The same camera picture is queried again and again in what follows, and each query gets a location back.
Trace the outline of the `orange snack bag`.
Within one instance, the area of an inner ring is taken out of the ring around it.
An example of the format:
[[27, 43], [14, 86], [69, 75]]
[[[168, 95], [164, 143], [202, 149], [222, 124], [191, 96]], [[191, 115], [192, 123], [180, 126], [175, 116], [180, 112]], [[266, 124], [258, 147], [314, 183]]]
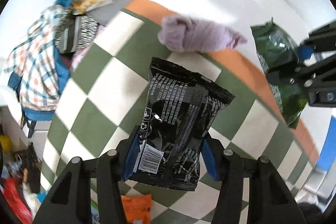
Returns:
[[150, 224], [151, 221], [151, 194], [144, 196], [121, 196], [127, 223]]

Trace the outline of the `black white striped cushion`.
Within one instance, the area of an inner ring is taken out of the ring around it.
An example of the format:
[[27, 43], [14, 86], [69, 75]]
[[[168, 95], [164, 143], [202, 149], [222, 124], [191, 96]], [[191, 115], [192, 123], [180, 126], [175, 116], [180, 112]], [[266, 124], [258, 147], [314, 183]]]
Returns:
[[98, 25], [90, 15], [74, 15], [71, 10], [63, 11], [55, 29], [55, 47], [61, 54], [88, 48], [96, 37]]

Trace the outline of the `black snack bag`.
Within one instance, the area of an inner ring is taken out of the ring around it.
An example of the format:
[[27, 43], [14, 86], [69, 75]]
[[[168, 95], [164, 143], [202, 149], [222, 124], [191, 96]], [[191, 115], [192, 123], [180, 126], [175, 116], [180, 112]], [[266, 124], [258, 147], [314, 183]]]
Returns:
[[149, 80], [140, 152], [128, 179], [193, 191], [203, 139], [235, 96], [200, 73], [158, 57], [151, 60]]

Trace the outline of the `green white checkered mat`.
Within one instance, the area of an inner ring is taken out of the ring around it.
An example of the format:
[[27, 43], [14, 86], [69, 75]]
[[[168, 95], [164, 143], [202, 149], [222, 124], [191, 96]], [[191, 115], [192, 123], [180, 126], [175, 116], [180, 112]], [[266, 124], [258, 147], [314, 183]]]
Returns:
[[234, 95], [210, 127], [210, 134], [241, 156], [267, 156], [293, 194], [303, 187], [318, 159], [305, 125], [289, 128], [262, 71], [238, 51], [175, 53], [157, 35], [171, 11], [128, 7], [99, 35], [68, 80], [43, 150], [41, 188], [49, 190], [75, 156], [96, 158], [117, 147], [142, 123], [147, 97], [162, 102], [160, 118], [177, 124], [186, 89], [155, 77], [150, 63], [159, 57], [198, 72]]

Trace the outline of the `yellow bucket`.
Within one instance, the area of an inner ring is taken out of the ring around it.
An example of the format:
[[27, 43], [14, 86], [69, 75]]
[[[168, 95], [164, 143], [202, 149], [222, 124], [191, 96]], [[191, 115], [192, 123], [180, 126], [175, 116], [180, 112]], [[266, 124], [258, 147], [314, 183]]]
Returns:
[[13, 145], [11, 143], [11, 140], [7, 135], [0, 135], [0, 142], [1, 142], [3, 152], [8, 153], [13, 150]]

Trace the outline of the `blue white tissue pack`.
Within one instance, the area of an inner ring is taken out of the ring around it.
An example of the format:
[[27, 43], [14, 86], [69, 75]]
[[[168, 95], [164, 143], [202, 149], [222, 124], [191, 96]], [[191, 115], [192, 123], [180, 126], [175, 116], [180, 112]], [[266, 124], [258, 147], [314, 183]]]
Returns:
[[100, 215], [98, 212], [98, 206], [93, 201], [91, 201], [91, 215], [92, 215], [92, 223], [100, 224]]

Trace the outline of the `dark green snack bag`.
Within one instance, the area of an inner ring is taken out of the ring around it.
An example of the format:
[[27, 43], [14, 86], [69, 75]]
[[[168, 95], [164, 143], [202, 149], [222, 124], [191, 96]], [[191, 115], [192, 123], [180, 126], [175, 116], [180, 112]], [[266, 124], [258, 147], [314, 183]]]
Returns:
[[[297, 44], [273, 20], [262, 25], [251, 26], [256, 53], [264, 73], [291, 73], [298, 65]], [[286, 80], [284, 84], [272, 84], [268, 80], [276, 103], [287, 126], [295, 129], [307, 99], [297, 84]]]

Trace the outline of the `purple cloth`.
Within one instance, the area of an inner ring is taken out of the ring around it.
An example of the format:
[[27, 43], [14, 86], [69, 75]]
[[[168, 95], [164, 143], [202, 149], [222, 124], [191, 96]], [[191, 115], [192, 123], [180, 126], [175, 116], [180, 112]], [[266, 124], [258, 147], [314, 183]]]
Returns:
[[247, 43], [240, 32], [229, 26], [181, 15], [162, 19], [158, 39], [168, 50], [179, 53], [213, 53]]

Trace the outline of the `red plastic bag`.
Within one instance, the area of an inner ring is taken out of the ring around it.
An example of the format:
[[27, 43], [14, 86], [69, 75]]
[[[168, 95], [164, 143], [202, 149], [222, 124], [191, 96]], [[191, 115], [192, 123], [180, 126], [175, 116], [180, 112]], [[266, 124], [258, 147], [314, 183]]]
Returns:
[[33, 223], [33, 216], [17, 190], [18, 185], [19, 181], [16, 178], [6, 178], [4, 180], [3, 196], [20, 223], [31, 224]]

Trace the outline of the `plaid blanket pile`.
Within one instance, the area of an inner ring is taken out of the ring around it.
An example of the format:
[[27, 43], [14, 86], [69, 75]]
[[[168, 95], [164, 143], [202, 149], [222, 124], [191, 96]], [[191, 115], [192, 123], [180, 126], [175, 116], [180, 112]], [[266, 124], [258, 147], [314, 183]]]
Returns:
[[22, 115], [31, 121], [51, 121], [70, 71], [55, 46], [55, 32], [70, 0], [45, 8], [27, 30], [26, 41], [5, 60], [1, 74], [15, 94]]

